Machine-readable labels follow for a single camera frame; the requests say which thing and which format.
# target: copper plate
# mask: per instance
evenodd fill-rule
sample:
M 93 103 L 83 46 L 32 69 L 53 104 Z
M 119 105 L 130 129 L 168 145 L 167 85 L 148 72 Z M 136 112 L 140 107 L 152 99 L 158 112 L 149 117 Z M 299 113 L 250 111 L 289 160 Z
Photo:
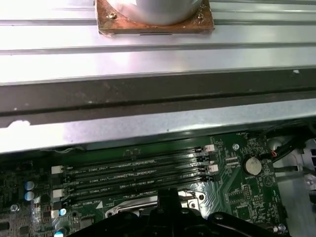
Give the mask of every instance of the copper plate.
M 203 0 L 192 17 L 171 26 L 151 26 L 131 21 L 112 8 L 106 0 L 96 0 L 96 12 L 99 32 L 104 35 L 210 33 L 214 29 L 208 0 Z

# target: aluminum rail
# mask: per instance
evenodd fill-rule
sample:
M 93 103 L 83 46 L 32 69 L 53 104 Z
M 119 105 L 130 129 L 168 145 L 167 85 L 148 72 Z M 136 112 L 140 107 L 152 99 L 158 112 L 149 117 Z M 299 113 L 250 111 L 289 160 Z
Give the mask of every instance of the aluminum rail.
M 104 37 L 92 0 L 5 1 L 0 85 L 314 67 L 316 1 L 261 2 L 211 2 L 211 35 Z
M 97 33 L 92 0 L 18 0 L 14 11 L 13 3 L 0 3 L 0 85 L 314 68 L 316 1 L 285 3 L 211 2 L 211 35 L 110 38 Z M 314 116 L 316 99 L 31 126 L 17 122 L 0 129 L 0 153 L 103 141 L 126 145 Z

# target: red wire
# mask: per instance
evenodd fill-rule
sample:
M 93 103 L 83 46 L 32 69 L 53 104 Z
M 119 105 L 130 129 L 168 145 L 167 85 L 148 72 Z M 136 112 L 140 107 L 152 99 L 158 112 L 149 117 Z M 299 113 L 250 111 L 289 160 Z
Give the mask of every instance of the red wire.
M 277 157 L 277 153 L 275 151 L 271 151 L 273 157 Z

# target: motherboard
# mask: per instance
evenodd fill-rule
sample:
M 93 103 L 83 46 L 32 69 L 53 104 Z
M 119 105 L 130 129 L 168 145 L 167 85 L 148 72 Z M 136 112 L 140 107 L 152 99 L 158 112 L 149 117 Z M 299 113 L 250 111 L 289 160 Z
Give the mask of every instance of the motherboard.
M 141 215 L 157 205 L 157 190 L 164 188 L 177 188 L 182 206 L 203 217 L 223 211 L 287 235 L 272 159 L 265 138 L 246 132 L 6 156 L 0 237 L 65 237 L 121 211 Z

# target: black memory slot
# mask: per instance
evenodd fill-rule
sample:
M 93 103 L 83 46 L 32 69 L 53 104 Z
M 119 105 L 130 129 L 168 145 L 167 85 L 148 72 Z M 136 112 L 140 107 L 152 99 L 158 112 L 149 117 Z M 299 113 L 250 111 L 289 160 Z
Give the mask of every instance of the black memory slot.
M 203 161 L 202 156 L 194 156 L 191 157 L 192 154 L 174 156 L 174 157 L 159 157 L 150 160 L 142 160 L 142 161 L 132 161 L 129 163 L 123 164 L 113 164 L 113 165 L 102 165 L 94 168 L 87 167 L 85 170 L 74 170 L 69 171 L 64 174 L 64 176 L 69 177 L 70 181 L 74 181 L 77 178 L 82 177 L 95 177 L 97 175 L 106 175 L 113 173 L 123 173 L 123 172 L 131 172 L 136 171 L 140 168 L 150 168 L 157 167 L 168 164 L 181 164 L 182 162 L 186 162 L 188 159 L 196 159 L 197 162 Z
M 91 180 L 97 179 L 97 178 L 109 178 L 115 176 L 115 177 L 123 177 L 127 176 L 128 174 L 131 173 L 138 173 L 138 172 L 152 172 L 152 171 L 158 171 L 158 170 L 169 170 L 172 168 L 185 168 L 187 165 L 192 165 L 191 167 L 197 166 L 200 164 L 200 162 L 195 159 L 187 159 L 187 160 L 176 160 L 172 161 L 170 160 L 169 162 L 166 163 L 159 163 L 157 164 L 151 164 L 151 165 L 146 165 L 145 167 L 133 167 L 133 168 L 125 168 L 125 169 L 119 169 L 119 170 L 113 170 L 113 171 L 104 171 L 104 172 L 98 172 L 94 176 L 83 176 L 83 177 L 65 177 L 64 178 L 64 185 L 66 186 L 73 186 L 73 185 L 80 185 L 80 184 L 86 184 L 86 183 L 92 183 Z
M 184 172 L 185 170 L 192 171 L 193 169 L 198 169 L 199 172 L 205 172 L 205 165 L 196 164 L 191 167 L 177 167 L 174 165 L 170 165 L 168 168 L 159 167 L 157 169 L 150 170 L 139 170 L 137 172 L 124 173 L 124 174 L 115 174 L 111 176 L 100 176 L 94 179 L 89 179 L 80 182 L 74 182 L 73 184 L 67 185 L 67 188 L 71 188 L 74 190 L 88 189 L 94 187 L 101 187 L 105 185 L 112 185 L 118 183 L 126 183 L 126 182 L 136 182 L 136 180 L 143 180 L 149 178 L 157 178 L 163 177 L 166 175 L 177 174 L 179 172 Z
M 189 177 L 189 178 L 183 178 L 180 180 L 176 181 L 170 181 L 170 182 L 165 182 L 159 185 L 147 185 L 147 186 L 142 186 L 142 187 L 137 187 L 137 188 L 130 188 L 130 189 L 125 189 L 125 190 L 115 190 L 113 192 L 106 192 L 102 194 L 95 194 L 95 195 L 89 195 L 85 197 L 77 197 L 77 198 L 71 198 L 63 202 L 64 205 L 67 204 L 76 204 L 78 202 L 82 201 L 88 201 L 88 200 L 97 200 L 100 198 L 108 198 L 108 197 L 113 197 L 113 196 L 122 196 L 122 195 L 131 195 L 131 194 L 141 194 L 145 192 L 154 192 L 157 191 L 158 189 L 161 188 L 178 188 L 180 186 L 184 185 L 189 185 L 192 183 L 197 183 L 197 182 L 207 182 L 208 181 L 208 176 L 203 175 L 203 176 L 196 176 L 196 177 Z
M 149 185 L 149 184 L 157 184 L 157 183 L 163 183 L 163 182 L 168 182 L 170 180 L 176 180 L 176 179 L 181 179 L 184 176 L 192 175 L 195 172 L 199 172 L 199 168 L 194 168 L 194 169 L 185 169 L 182 170 L 181 172 L 176 171 L 170 174 L 163 174 L 163 175 L 157 175 L 157 176 L 152 176 L 148 177 L 146 179 L 130 179 L 129 182 L 124 182 L 124 183 L 119 183 L 119 184 L 113 184 L 113 185 L 106 185 L 98 188 L 91 188 L 91 189 L 84 189 L 84 190 L 79 190 L 75 191 L 73 190 L 72 192 L 69 190 L 66 193 L 69 193 L 69 197 L 82 197 L 82 196 L 89 196 L 91 194 L 99 194 L 99 193 L 106 193 L 106 192 L 111 192 L 119 189 L 128 189 L 132 187 L 138 187 L 142 185 Z
M 95 162 L 95 163 L 89 163 L 89 164 L 76 164 L 73 165 L 72 168 L 75 170 L 80 169 L 87 169 L 89 167 L 99 166 L 99 165 L 106 165 L 106 164 L 118 164 L 118 163 L 125 163 L 129 162 L 132 159 L 152 159 L 152 158 L 158 158 L 158 157 L 165 157 L 165 156 L 172 156 L 172 155 L 185 155 L 185 154 L 191 154 L 191 153 L 200 153 L 201 147 L 195 147 L 195 148 L 188 148 L 188 149 L 182 149 L 177 151 L 171 151 L 166 153 L 155 153 L 155 154 L 149 154 L 149 155 L 133 155 L 133 156 L 125 156 L 125 157 L 117 157 L 117 158 L 111 158 L 111 160 L 103 161 L 103 162 Z

